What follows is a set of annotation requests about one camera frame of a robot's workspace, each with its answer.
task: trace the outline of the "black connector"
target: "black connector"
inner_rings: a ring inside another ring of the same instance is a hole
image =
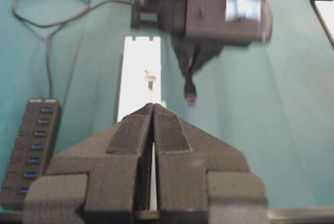
[[[29,157],[27,160],[28,164],[38,164],[40,162],[39,157]]]
[[[0,192],[3,208],[23,209],[30,184],[49,165],[60,119],[58,100],[29,100]]]
[[[31,149],[32,150],[42,150],[43,149],[43,145],[42,144],[32,144],[31,145]]]

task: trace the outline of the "black cable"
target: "black cable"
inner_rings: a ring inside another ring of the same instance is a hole
[[[122,3],[122,4],[127,4],[127,5],[132,5],[132,3],[130,1],[126,1],[126,0],[105,0],[105,1],[102,1],[100,3],[98,3],[97,5],[95,6],[91,6],[91,0],[87,0],[87,8],[84,9],[83,11],[77,13],[76,15],[68,18],[68,19],[65,19],[65,20],[61,20],[61,21],[58,21],[58,22],[54,22],[54,23],[50,23],[50,24],[39,24],[39,23],[36,23],[34,21],[31,21],[21,15],[19,15],[17,13],[17,6],[18,4],[20,3],[21,0],[15,0],[14,4],[13,4],[13,8],[12,8],[12,11],[13,11],[13,14],[20,20],[22,21],[25,21],[33,26],[36,26],[36,27],[39,27],[39,28],[49,28],[49,27],[55,27],[55,26],[58,26],[54,31],[52,31],[48,36],[47,36],[47,40],[46,40],[46,55],[45,55],[45,58],[46,58],[46,70],[47,70],[47,77],[48,77],[48,80],[49,80],[49,90],[50,90],[50,93],[49,93],[49,97],[50,98],[53,98],[54,97],[54,86],[53,86],[53,77],[52,77],[52,72],[51,72],[51,38],[53,35],[55,35],[57,32],[59,32],[66,24],[68,24],[69,22],[72,22],[76,19],[79,19],[81,18],[82,16],[90,13],[91,11],[99,8],[100,6],[103,6],[104,4],[107,4],[107,3]]]

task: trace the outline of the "white panel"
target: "white panel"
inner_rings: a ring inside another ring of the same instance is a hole
[[[117,121],[149,102],[161,103],[160,38],[126,37]]]

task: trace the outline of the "teal fabric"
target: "teal fabric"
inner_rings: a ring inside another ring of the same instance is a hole
[[[19,22],[13,2],[0,0],[0,180],[28,99],[48,94],[50,31]],[[19,12],[51,22],[84,2],[24,0]],[[333,49],[309,0],[269,4],[271,42],[226,47],[195,75],[194,108],[184,100],[170,38],[157,30],[131,31],[129,6],[105,5],[66,26],[52,41],[55,94],[63,106],[66,98],[55,152],[115,123],[124,37],[161,36],[162,98],[170,110],[242,150],[265,180],[270,207],[334,206]]]

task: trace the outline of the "usb port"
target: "usb port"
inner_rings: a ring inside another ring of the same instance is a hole
[[[31,149],[33,150],[42,150],[43,146],[42,144],[32,144]]]
[[[35,136],[36,137],[45,137],[46,136],[46,131],[36,131]]]
[[[33,179],[36,177],[36,174],[34,172],[25,172],[23,174],[23,178],[26,178],[26,179]]]
[[[39,161],[40,161],[40,158],[38,158],[38,157],[30,157],[30,158],[28,158],[28,163],[29,164],[38,164]]]
[[[50,121],[49,121],[49,119],[39,119],[39,120],[37,121],[37,123],[38,123],[39,125],[49,125]]]
[[[28,188],[27,187],[21,187],[20,190],[19,190],[19,193],[20,194],[27,194],[28,193]]]
[[[43,107],[41,108],[42,113],[52,113],[52,108],[50,107]]]

